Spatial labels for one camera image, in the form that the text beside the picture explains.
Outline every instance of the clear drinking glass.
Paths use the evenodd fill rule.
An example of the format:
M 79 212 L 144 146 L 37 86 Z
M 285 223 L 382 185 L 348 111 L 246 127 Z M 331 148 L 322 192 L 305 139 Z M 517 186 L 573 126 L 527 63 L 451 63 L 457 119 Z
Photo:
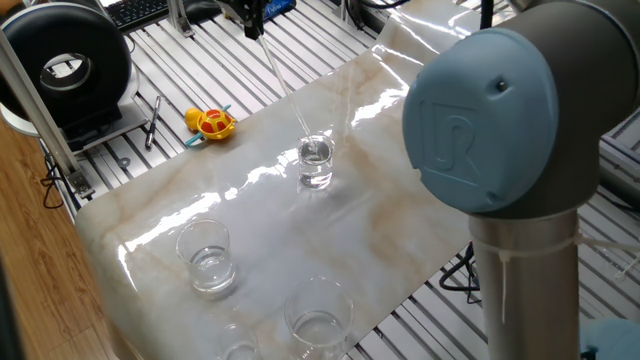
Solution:
M 300 182 L 312 189 L 325 188 L 331 182 L 331 156 L 333 140 L 318 134 L 300 139 L 298 159 L 300 160 Z
M 261 360 L 256 334 L 247 326 L 232 323 L 216 337 L 216 357 L 219 360 Z
M 346 353 L 353 302 L 340 285 L 315 277 L 298 285 L 284 305 L 296 359 L 334 360 Z
M 186 264 L 193 287 L 205 295 L 219 294 L 233 283 L 236 271 L 229 241 L 227 228 L 210 219 L 187 224 L 178 236 L 178 257 Z

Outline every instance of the table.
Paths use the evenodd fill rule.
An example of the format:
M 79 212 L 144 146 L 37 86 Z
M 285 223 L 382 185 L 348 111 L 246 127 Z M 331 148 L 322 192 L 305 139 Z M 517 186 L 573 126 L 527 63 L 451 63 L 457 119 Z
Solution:
M 303 133 L 280 100 L 229 141 L 186 151 L 81 209 L 76 226 L 105 309 L 145 359 L 210 356 L 222 315 L 254 327 L 265 360 L 285 359 L 284 300 L 314 275 L 354 300 L 354 345 L 464 246 L 466 216 L 411 169 L 400 115 L 423 64 L 477 18 L 447 0 L 412 2 L 394 12 L 378 45 L 294 94 L 311 130 L 336 142 L 324 191 L 298 185 Z M 237 291 L 223 300 L 194 294 L 175 256 L 177 233 L 198 217 L 231 233 Z

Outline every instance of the metal rod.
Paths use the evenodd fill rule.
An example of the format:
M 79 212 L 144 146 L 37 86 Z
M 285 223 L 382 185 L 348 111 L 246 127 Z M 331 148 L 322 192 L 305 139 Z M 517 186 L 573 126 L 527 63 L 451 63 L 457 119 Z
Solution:
M 167 0 L 169 5 L 169 23 L 173 25 L 184 37 L 193 36 L 191 24 L 187 19 L 187 12 L 184 10 L 182 0 Z
M 0 74 L 47 145 L 58 168 L 69 179 L 71 186 L 82 198 L 93 194 L 94 190 L 82 175 L 78 161 L 71 153 L 69 145 L 62 137 L 49 110 L 2 31 L 0 31 Z
M 151 118 L 151 124 L 149 125 L 149 133 L 147 134 L 147 139 L 144 142 L 144 146 L 147 150 L 151 150 L 151 146 L 153 145 L 153 137 L 156 132 L 156 119 L 158 119 L 158 112 L 160 111 L 160 101 L 162 100 L 162 96 L 158 96 L 156 98 L 156 106 L 153 109 L 153 117 Z
M 579 359 L 577 225 L 576 210 L 469 218 L 492 360 Z M 500 251 L 503 262 L 496 248 L 532 256 Z

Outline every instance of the metal grating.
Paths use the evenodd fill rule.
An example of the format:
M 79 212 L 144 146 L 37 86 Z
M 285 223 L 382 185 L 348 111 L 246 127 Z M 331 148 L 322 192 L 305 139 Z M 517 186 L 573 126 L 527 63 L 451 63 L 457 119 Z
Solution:
M 457 3 L 477 11 L 480 0 Z M 349 27 L 333 14 L 335 9 L 326 0 L 298 0 L 294 11 L 265 25 L 290 89 L 305 86 L 375 43 L 375 33 Z M 496 10 L 495 23 L 514 16 L 505 1 L 499 1 Z M 239 26 L 212 20 L 195 26 L 194 31 L 193 38 L 185 39 L 162 20 L 130 35 L 132 58 L 140 73 L 135 103 L 150 117 L 156 96 L 162 95 L 166 101 L 160 110 L 153 150 L 144 148 L 145 125 L 80 155 L 80 165 L 96 196 L 183 152 L 183 142 L 192 136 L 182 119 L 188 108 L 231 104 L 230 112 L 242 120 L 284 95 L 262 49 L 246 39 Z M 125 157 L 131 164 L 121 168 L 118 162 Z M 58 188 L 73 219 L 86 200 L 75 198 L 62 182 Z M 619 201 L 606 190 L 600 191 Z M 600 195 L 579 214 L 588 236 L 636 245 L 640 242 L 638 218 Z M 590 247 L 581 248 L 579 254 L 580 321 L 611 316 L 640 321 L 640 269 L 631 270 L 622 282 L 613 280 L 635 254 Z M 468 305 L 465 294 L 437 286 L 442 272 L 451 266 L 445 265 L 400 304 L 349 351 L 345 360 L 488 359 L 482 305 Z M 453 281 L 462 284 L 466 275 L 463 269 Z

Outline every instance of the wooden floor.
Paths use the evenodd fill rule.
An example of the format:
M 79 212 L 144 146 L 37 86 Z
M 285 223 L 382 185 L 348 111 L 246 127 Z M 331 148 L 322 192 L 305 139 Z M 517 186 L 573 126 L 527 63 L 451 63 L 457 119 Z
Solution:
M 28 359 L 117 360 L 69 215 L 42 206 L 37 141 L 0 121 L 0 144 L 0 256 Z M 55 189 L 50 201 L 60 201 Z

